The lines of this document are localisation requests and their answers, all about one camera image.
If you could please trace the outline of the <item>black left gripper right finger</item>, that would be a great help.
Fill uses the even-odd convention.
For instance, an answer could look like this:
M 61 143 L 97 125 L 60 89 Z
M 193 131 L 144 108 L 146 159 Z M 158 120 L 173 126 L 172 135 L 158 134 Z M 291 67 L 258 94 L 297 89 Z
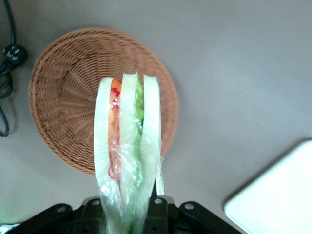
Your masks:
M 169 205 L 174 204 L 174 199 L 167 195 L 158 195 L 156 182 L 148 205 L 148 212 L 144 220 L 144 234 L 169 234 Z

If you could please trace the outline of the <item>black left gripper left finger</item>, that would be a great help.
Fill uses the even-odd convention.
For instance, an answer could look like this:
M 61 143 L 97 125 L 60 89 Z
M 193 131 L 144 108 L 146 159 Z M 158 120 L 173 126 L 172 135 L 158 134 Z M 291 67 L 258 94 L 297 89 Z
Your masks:
M 82 233 L 105 234 L 106 218 L 99 196 L 89 197 L 83 201 Z

